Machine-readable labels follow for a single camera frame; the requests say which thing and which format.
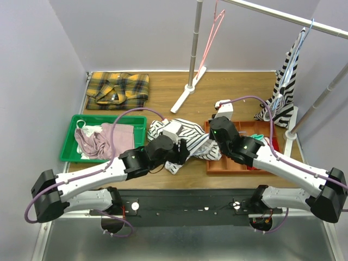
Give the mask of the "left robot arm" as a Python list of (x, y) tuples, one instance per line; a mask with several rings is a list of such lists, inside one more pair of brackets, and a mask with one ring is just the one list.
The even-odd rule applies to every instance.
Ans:
[(45, 223), (76, 210), (100, 210), (116, 214), (122, 201), (116, 189), (100, 192), (105, 184), (128, 181), (147, 175), (166, 162), (183, 164), (189, 156), (187, 141), (173, 141), (160, 135), (146, 146), (127, 150), (103, 164), (70, 173), (55, 175), (42, 172), (34, 183), (29, 206), (35, 209), (36, 223)]

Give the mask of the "white black striped tank top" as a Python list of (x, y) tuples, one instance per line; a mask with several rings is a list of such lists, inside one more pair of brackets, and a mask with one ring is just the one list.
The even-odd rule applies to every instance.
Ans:
[[(190, 152), (190, 156), (187, 158), (187, 160), (190, 159), (191, 157), (208, 160), (208, 161), (220, 160), (221, 157), (215, 156), (213, 152), (213, 148), (211, 148), (208, 153), (204, 153), (199, 156), (191, 156), (192, 151), (195, 151), (197, 148), (203, 145), (207, 139), (211, 140), (209, 138), (209, 134), (206, 133), (200, 125), (194, 122), (184, 120), (184, 119), (173, 119), (173, 120), (181, 123), (183, 126), (183, 129), (179, 134), (179, 139), (184, 139), (187, 141), (187, 147)], [(150, 124), (150, 128), (147, 132), (147, 140), (152, 141), (153, 139), (160, 136), (162, 134), (162, 129), (164, 128), (164, 126), (171, 121), (172, 120), (153, 121)]]

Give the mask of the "blue wire hanger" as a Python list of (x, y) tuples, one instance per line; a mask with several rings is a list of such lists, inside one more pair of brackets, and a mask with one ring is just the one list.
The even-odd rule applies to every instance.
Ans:
[(199, 156), (204, 153), (208, 153), (211, 148), (213, 148), (214, 143), (213, 141), (207, 139), (203, 145), (201, 145), (199, 148), (197, 148), (195, 151), (192, 151), (191, 156)]

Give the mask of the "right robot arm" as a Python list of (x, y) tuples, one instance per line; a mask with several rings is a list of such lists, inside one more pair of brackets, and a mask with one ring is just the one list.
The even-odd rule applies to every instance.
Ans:
[(342, 170), (335, 167), (329, 171), (318, 169), (278, 153), (266, 139), (240, 135), (234, 123), (225, 116), (212, 119), (209, 126), (209, 137), (217, 142), (224, 156), (237, 164), (267, 171), (299, 186), (297, 189), (280, 189), (260, 185), (250, 199), (254, 212), (292, 208), (311, 212), (330, 223), (339, 221), (347, 199)]

